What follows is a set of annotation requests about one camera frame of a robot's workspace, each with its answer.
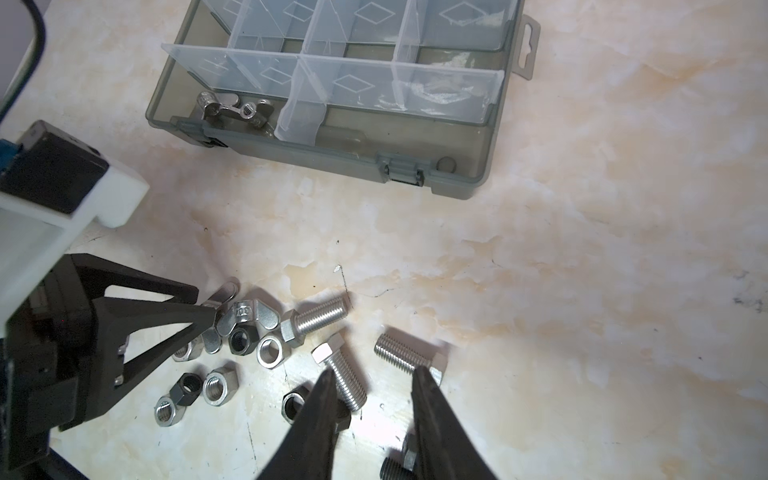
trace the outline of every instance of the threaded shank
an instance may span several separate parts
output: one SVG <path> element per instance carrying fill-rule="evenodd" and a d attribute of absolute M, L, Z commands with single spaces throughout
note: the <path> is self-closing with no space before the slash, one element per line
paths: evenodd
<path fill-rule="evenodd" d="M 413 374 L 417 366 L 423 365 L 429 367 L 430 361 L 403 345 L 391 336 L 383 333 L 373 347 L 376 355 L 382 357 L 389 363 L 392 363 L 403 372 Z"/>
<path fill-rule="evenodd" d="M 309 332 L 319 330 L 341 320 L 346 316 L 346 312 L 346 303 L 341 297 L 318 305 L 296 317 L 296 334 L 304 336 Z"/>
<path fill-rule="evenodd" d="M 336 374 L 336 385 L 350 412 L 360 410 L 365 405 L 368 395 L 344 355 L 340 351 L 336 352 L 326 359 L 325 364 Z"/>
<path fill-rule="evenodd" d="M 379 470 L 381 480 L 411 480 L 416 478 L 412 472 L 405 470 L 402 465 L 391 458 L 384 458 L 382 469 Z"/>

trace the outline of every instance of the white marble table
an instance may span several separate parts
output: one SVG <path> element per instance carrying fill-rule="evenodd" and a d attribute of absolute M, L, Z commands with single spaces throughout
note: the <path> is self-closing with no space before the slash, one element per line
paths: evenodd
<path fill-rule="evenodd" d="M 378 478 L 411 422 L 384 326 L 451 346 L 442 391 L 499 478 L 764 478 L 768 472 L 768 5 L 528 0 L 533 81 L 513 78 L 489 182 L 471 200 L 226 149 L 144 119 L 187 0 L 54 0 L 38 73 L 2 125 L 42 118 L 135 168 L 127 225 L 72 246 L 200 287 L 227 276 L 290 308 L 354 309 L 285 367 L 237 360 L 226 406 L 158 428 L 189 365 L 163 364 L 51 445 L 89 478 L 251 478 L 282 395 L 344 328 L 368 403 L 335 478 Z M 131 352 L 160 338 L 136 335 Z M 203 355 L 212 369 L 229 353 Z"/>

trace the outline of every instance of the bolt head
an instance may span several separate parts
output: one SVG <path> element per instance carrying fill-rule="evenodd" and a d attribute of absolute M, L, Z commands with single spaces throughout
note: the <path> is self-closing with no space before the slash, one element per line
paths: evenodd
<path fill-rule="evenodd" d="M 283 337 L 283 341 L 292 349 L 297 349 L 304 344 L 304 337 L 298 335 L 296 330 L 293 329 L 296 316 L 295 310 L 288 310 L 280 320 L 280 335 Z"/>
<path fill-rule="evenodd" d="M 312 358 L 315 359 L 318 365 L 325 362 L 331 355 L 338 352 L 342 345 L 344 345 L 344 339 L 340 334 L 334 333 L 324 343 L 320 343 L 317 348 L 312 351 Z"/>
<path fill-rule="evenodd" d="M 445 368 L 448 366 L 448 358 L 442 353 L 436 353 L 432 357 L 432 362 L 429 364 L 429 373 L 432 378 L 435 379 L 435 383 L 440 386 L 442 382 L 442 376 L 445 374 Z"/>
<path fill-rule="evenodd" d="M 402 466 L 413 472 L 416 465 L 416 456 L 419 454 L 419 446 L 416 444 L 416 435 L 409 433 L 402 441 Z"/>

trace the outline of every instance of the plastic organizer box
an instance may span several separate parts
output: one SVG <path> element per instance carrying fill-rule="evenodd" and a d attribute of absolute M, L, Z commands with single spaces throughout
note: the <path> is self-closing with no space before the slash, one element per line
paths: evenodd
<path fill-rule="evenodd" d="M 204 0 L 230 29 L 226 48 L 163 45 L 215 90 L 287 98 L 275 129 L 314 145 L 326 106 L 483 124 L 503 70 L 415 63 L 419 48 L 498 50 L 516 0 Z M 287 39 L 301 52 L 284 53 Z M 347 58 L 349 44 L 394 45 L 388 61 Z"/>

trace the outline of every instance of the hex bolt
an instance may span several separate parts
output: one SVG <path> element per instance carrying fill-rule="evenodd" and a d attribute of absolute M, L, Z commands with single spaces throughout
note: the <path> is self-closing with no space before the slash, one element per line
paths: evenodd
<path fill-rule="evenodd" d="M 402 467 L 396 460 L 391 458 L 384 458 L 382 463 L 382 469 L 379 470 L 379 478 L 381 480 L 411 480 L 416 478 L 412 472 Z"/>
<path fill-rule="evenodd" d="M 323 363 L 333 370 L 342 400 L 351 412 L 357 412 L 365 405 L 368 395 L 346 361 L 341 351 L 342 345 L 344 345 L 344 339 L 338 333 L 334 333 L 325 343 L 321 343 L 312 351 L 312 357 L 318 364 Z"/>
<path fill-rule="evenodd" d="M 436 353 L 431 360 L 427 359 L 386 333 L 382 333 L 379 339 L 376 340 L 373 351 L 387 362 L 392 363 L 403 372 L 410 373 L 411 375 L 413 375 L 413 371 L 417 366 L 427 367 L 438 386 L 442 382 L 442 376 L 448 363 L 448 359 L 441 353 Z"/>
<path fill-rule="evenodd" d="M 347 312 L 343 297 L 325 302 L 301 314 L 290 310 L 283 315 L 280 332 L 291 348 L 298 348 L 304 344 L 307 333 L 338 322 L 346 316 Z"/>

